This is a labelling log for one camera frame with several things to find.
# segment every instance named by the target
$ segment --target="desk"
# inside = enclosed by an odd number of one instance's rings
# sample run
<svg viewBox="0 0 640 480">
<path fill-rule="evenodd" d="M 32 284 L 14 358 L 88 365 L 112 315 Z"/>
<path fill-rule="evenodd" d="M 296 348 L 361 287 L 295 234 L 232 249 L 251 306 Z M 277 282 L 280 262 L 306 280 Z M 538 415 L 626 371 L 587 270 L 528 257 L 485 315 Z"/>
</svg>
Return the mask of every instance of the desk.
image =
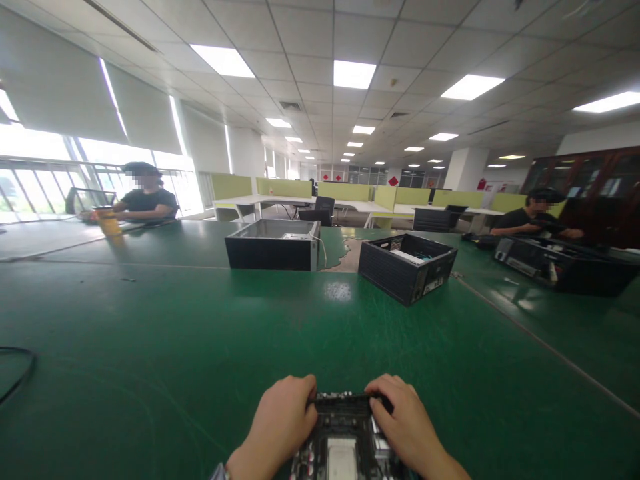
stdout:
<svg viewBox="0 0 640 480">
<path fill-rule="evenodd" d="M 638 322 L 618 301 L 542 291 L 503 265 L 490 269 L 489 255 L 459 235 L 421 233 L 459 248 L 464 283 L 450 279 L 405 308 L 356 274 L 224 268 L 222 238 L 236 224 L 180 223 L 125 235 L 128 259 L 100 240 L 0 264 L 3 343 L 40 355 L 0 411 L 3 478 L 205 480 L 276 379 L 314 372 L 320 389 L 357 391 L 384 371 L 414 384 L 473 478 L 637 473 L 640 422 L 495 308 L 512 294 L 503 278 L 517 281 L 527 294 L 511 301 L 511 317 L 560 312 L 537 324 L 557 324 L 545 340 L 573 342 L 563 354 L 593 375 L 589 356 L 598 380 L 632 397 L 637 382 L 621 380 L 640 373 Z M 322 228 L 321 237 L 335 264 L 344 238 L 393 233 Z M 83 257 L 104 262 L 75 261 Z M 602 360 L 616 352 L 618 363 Z"/>
</svg>

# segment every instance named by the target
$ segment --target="wall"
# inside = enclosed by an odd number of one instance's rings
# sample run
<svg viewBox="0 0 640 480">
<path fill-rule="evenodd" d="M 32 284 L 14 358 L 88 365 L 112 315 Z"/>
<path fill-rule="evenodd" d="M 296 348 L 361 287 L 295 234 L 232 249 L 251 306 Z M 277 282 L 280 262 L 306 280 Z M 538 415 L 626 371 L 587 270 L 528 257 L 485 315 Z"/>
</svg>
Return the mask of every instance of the wall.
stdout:
<svg viewBox="0 0 640 480">
<path fill-rule="evenodd" d="M 565 135 L 556 155 L 640 145 L 640 121 Z"/>
</svg>

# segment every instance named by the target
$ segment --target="hand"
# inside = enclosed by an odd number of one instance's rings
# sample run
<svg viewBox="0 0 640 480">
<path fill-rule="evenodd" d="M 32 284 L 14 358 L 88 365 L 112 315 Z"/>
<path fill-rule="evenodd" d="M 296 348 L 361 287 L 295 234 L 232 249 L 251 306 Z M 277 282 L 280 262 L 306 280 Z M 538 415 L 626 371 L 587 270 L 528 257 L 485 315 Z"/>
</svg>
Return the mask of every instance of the hand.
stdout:
<svg viewBox="0 0 640 480">
<path fill-rule="evenodd" d="M 365 388 L 369 394 L 382 393 L 393 404 L 390 415 L 378 399 L 371 399 L 373 417 L 400 460 L 422 478 L 468 479 L 465 470 L 444 449 L 425 406 L 412 385 L 397 375 L 384 374 Z"/>
<path fill-rule="evenodd" d="M 253 417 L 244 443 L 231 454 L 227 470 L 233 480 L 269 480 L 311 434 L 318 412 L 316 380 L 288 376 L 268 389 Z"/>
</svg>

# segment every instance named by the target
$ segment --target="ceiling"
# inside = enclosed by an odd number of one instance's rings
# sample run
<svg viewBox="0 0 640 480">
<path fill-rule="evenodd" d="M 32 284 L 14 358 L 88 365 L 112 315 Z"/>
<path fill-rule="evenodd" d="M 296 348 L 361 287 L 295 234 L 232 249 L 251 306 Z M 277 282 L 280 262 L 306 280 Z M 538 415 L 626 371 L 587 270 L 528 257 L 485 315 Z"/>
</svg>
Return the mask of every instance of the ceiling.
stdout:
<svg viewBox="0 0 640 480">
<path fill-rule="evenodd" d="M 294 159 L 314 156 L 310 163 L 340 164 L 354 152 L 352 164 L 405 167 L 466 147 L 489 149 L 488 163 L 511 154 L 530 161 L 553 155 L 567 133 L 640 117 L 640 105 L 571 110 L 640 91 L 637 0 L 523 0 L 517 11 L 515 0 L 98 1 L 159 53 L 83 0 L 0 3 L 229 125 L 259 131 Z M 583 4 L 593 8 L 576 11 Z M 218 75 L 190 43 L 236 48 L 256 78 Z M 376 64 L 369 90 L 333 87 L 333 59 Z M 466 74 L 507 80 L 473 101 L 440 97 Z M 284 112 L 280 101 L 302 111 Z M 406 115 L 392 119 L 396 112 Z M 352 134 L 354 125 L 376 130 Z M 428 140 L 440 132 L 459 137 Z"/>
</svg>

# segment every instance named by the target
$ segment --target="cable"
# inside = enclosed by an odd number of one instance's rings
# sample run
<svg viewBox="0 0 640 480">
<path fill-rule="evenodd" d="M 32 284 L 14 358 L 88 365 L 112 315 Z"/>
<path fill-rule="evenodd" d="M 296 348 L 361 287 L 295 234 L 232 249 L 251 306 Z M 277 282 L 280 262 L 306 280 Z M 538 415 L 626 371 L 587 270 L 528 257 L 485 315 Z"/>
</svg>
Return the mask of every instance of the cable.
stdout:
<svg viewBox="0 0 640 480">
<path fill-rule="evenodd" d="M 20 387 L 20 385 L 22 385 L 24 382 L 27 381 L 31 372 L 35 368 L 35 360 L 37 358 L 37 355 L 34 352 L 21 347 L 0 347 L 0 353 L 1 352 L 22 353 L 24 355 L 29 356 L 30 360 L 29 360 L 29 365 L 27 366 L 24 373 L 20 376 L 20 378 L 18 378 L 18 380 L 16 380 L 16 382 L 11 386 L 11 388 L 2 397 L 0 397 L 0 407 L 4 404 L 4 402 L 6 402 L 6 400 L 9 399 L 10 396 L 12 396 L 12 394 L 16 390 L 18 390 L 18 387 Z"/>
</svg>

